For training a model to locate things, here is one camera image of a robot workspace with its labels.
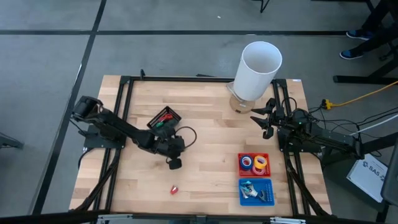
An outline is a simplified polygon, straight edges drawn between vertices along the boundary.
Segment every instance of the white cylinder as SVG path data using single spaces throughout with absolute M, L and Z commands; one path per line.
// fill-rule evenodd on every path
M 243 100 L 259 99 L 282 65 L 277 47 L 264 41 L 247 45 L 234 81 L 234 92 Z

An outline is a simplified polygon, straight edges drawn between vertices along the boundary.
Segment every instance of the small red object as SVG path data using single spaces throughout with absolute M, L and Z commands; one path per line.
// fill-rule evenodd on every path
M 167 120 L 170 120 L 170 119 L 173 119 L 173 115 L 171 115 L 171 114 L 166 114 L 165 116 L 163 116 L 163 117 L 161 117 L 161 118 L 159 119 L 159 122 L 167 121 Z
M 177 192 L 178 192 L 178 187 L 173 185 L 172 189 L 170 190 L 170 194 L 173 195 L 173 194 L 175 194 Z
M 252 169 L 249 169 L 249 170 L 242 169 L 242 167 L 240 165 L 240 161 L 243 156 L 250 156 L 252 159 L 254 159 L 256 156 L 262 156 L 262 157 L 266 158 L 267 166 L 264 168 L 265 172 L 262 173 L 261 175 L 257 175 L 253 172 Z M 269 160 L 270 159 L 269 159 L 268 153 L 243 153 L 243 152 L 238 153 L 239 176 L 241 176 L 241 177 L 270 177 L 271 176 L 271 167 L 270 167 Z

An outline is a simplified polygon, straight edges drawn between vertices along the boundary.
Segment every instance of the blue shoe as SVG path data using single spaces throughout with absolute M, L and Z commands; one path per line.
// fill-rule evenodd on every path
M 363 57 L 363 54 L 353 54 L 352 51 L 345 50 L 343 52 L 340 52 L 340 57 L 345 60 L 352 60 Z
M 346 33 L 347 37 L 352 39 L 361 39 L 361 40 L 369 40 L 373 37 L 373 33 L 370 31 L 365 31 L 362 29 L 359 30 L 350 30 Z

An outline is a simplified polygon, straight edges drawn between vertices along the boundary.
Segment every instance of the gray floor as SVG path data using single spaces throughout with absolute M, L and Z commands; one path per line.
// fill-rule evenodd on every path
M 100 0 L 35 3 L 3 0 L 0 29 L 90 30 L 99 4 Z M 259 2 L 249 0 L 108 0 L 99 29 L 346 30 L 359 27 L 369 14 L 363 3 L 309 0 L 271 0 L 263 14 L 258 10 Z M 0 35 L 0 131 L 25 142 L 23 150 L 0 151 L 2 217 L 25 215 L 29 210 L 87 40 L 85 35 Z M 233 77 L 242 49 L 256 40 L 268 41 L 280 49 L 284 63 L 278 77 L 302 79 L 310 107 L 318 106 L 323 98 L 338 103 L 381 87 L 332 82 L 333 75 L 369 74 L 382 65 L 377 58 L 388 50 L 383 46 L 361 59 L 342 60 L 338 56 L 341 50 L 361 42 L 346 37 L 111 35 L 96 37 L 79 95 L 96 96 L 103 75 L 138 75 L 141 68 L 148 75 L 202 73 Z M 366 100 L 327 111 L 325 117 L 360 121 L 396 106 L 396 91 L 397 87 L 389 88 Z M 368 133 L 390 134 L 396 131 L 397 124 L 398 121 L 393 121 Z M 44 206 L 45 213 L 68 209 L 82 144 L 83 138 L 70 126 Z M 388 164 L 391 149 L 381 152 L 380 160 Z M 344 175 L 333 170 L 329 173 Z M 330 181 L 328 176 L 325 180 L 335 215 L 375 219 L 374 209 Z M 398 223 L 397 220 L 398 209 L 391 207 L 387 222 Z

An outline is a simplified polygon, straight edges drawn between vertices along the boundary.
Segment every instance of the yellow tape roll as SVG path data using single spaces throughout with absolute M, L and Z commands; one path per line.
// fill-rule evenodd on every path
M 262 157 L 262 156 L 256 156 L 254 158 L 254 166 L 257 169 L 264 169 L 267 166 L 267 160 L 266 158 Z

